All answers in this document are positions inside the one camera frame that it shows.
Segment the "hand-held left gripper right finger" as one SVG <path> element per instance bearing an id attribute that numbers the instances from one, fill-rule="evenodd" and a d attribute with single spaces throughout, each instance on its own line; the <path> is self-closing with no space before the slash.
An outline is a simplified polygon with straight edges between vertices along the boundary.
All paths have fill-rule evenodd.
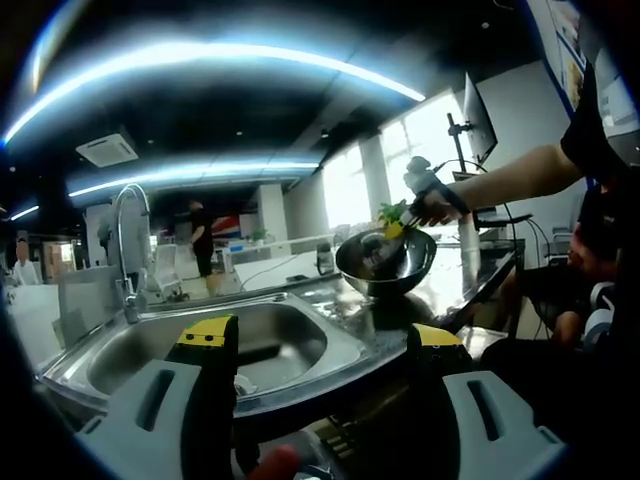
<path id="1" fill-rule="evenodd" d="M 547 479 L 566 454 L 531 406 L 490 371 L 475 370 L 451 332 L 414 323 L 407 335 L 411 449 L 431 479 Z"/>

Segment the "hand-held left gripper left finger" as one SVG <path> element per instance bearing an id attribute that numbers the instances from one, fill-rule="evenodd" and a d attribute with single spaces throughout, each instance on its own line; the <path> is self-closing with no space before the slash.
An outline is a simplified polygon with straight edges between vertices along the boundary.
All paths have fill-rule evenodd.
<path id="1" fill-rule="evenodd" d="M 239 327 L 235 315 L 185 328 L 110 397 L 79 441 L 116 479 L 230 479 Z"/>

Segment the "person's right hand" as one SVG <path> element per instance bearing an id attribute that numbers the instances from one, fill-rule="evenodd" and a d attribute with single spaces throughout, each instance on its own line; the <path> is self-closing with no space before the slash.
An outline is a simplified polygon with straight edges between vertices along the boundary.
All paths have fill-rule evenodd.
<path id="1" fill-rule="evenodd" d="M 459 220 L 470 213 L 455 184 L 433 187 L 412 204 L 412 211 L 421 225 L 434 226 Z"/>

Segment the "person's left hand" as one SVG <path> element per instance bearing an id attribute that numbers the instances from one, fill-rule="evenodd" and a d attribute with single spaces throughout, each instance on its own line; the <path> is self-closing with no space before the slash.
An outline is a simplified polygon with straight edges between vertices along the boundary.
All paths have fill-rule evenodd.
<path id="1" fill-rule="evenodd" d="M 290 445 L 275 447 L 247 476 L 248 480 L 292 480 L 301 466 L 301 458 Z"/>

